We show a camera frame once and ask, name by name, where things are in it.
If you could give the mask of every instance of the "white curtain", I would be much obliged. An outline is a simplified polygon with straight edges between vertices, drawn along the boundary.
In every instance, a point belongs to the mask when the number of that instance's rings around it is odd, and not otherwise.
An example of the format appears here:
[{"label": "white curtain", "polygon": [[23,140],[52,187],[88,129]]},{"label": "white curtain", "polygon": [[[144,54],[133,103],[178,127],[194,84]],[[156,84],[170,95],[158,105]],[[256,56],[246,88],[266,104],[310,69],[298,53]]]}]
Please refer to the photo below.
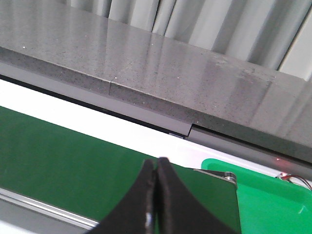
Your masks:
[{"label": "white curtain", "polygon": [[[297,36],[312,0],[57,1],[267,68],[280,67],[305,80],[311,76],[312,68],[304,74],[288,68],[292,60],[300,58],[285,60],[285,55],[291,45],[292,53],[298,51],[294,43],[299,43],[298,48],[308,43],[309,38],[299,42],[303,40]],[[312,54],[312,46],[304,50]]]},{"label": "white curtain", "polygon": [[279,70],[312,80],[312,12],[307,15]]}]

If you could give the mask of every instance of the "gray granite countertop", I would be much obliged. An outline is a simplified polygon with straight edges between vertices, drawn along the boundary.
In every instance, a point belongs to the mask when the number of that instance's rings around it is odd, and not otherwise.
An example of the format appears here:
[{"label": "gray granite countertop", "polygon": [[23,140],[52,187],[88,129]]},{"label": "gray granite countertop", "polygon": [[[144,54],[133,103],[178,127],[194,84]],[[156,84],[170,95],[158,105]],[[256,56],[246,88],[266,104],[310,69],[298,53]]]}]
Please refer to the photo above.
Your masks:
[{"label": "gray granite countertop", "polygon": [[312,162],[312,84],[51,0],[0,1],[0,62]]}]

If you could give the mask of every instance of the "red wire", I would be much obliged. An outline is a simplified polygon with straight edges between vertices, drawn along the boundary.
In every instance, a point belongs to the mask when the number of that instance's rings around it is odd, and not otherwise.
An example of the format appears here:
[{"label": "red wire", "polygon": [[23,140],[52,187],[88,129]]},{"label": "red wire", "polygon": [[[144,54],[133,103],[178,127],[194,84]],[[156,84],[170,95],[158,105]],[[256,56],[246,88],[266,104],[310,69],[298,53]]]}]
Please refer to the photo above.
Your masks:
[{"label": "red wire", "polygon": [[283,177],[281,177],[281,179],[282,180],[285,180],[285,179],[289,179],[289,178],[297,178],[297,179],[299,179],[299,180],[303,180],[303,182],[306,184],[306,186],[310,189],[310,190],[312,190],[312,186],[308,183],[308,181],[305,179],[305,178],[303,178],[303,177],[301,177],[301,176],[299,176],[299,175],[286,175],[286,176],[283,176]]}]

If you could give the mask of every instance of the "green conveyor belt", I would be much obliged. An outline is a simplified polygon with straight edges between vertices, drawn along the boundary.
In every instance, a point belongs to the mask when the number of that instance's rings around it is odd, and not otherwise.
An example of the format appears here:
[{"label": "green conveyor belt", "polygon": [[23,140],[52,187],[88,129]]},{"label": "green conveyor belt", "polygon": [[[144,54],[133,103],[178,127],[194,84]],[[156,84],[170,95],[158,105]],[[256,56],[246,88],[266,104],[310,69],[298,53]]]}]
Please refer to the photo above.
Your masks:
[{"label": "green conveyor belt", "polygon": [[[156,160],[0,107],[0,187],[76,214],[105,217],[147,158]],[[175,169],[208,210],[239,232],[233,184],[176,165]]]}]

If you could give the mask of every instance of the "dark gray ledge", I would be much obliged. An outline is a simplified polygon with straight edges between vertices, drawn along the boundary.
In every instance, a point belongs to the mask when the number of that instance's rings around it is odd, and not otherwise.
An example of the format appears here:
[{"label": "dark gray ledge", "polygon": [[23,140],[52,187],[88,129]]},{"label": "dark gray ledge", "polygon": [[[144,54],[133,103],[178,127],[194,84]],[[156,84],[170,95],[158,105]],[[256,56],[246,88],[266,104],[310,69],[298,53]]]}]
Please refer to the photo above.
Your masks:
[{"label": "dark gray ledge", "polygon": [[0,62],[182,122],[182,134],[195,124],[312,163],[312,84],[297,77],[51,0],[0,1]]}]

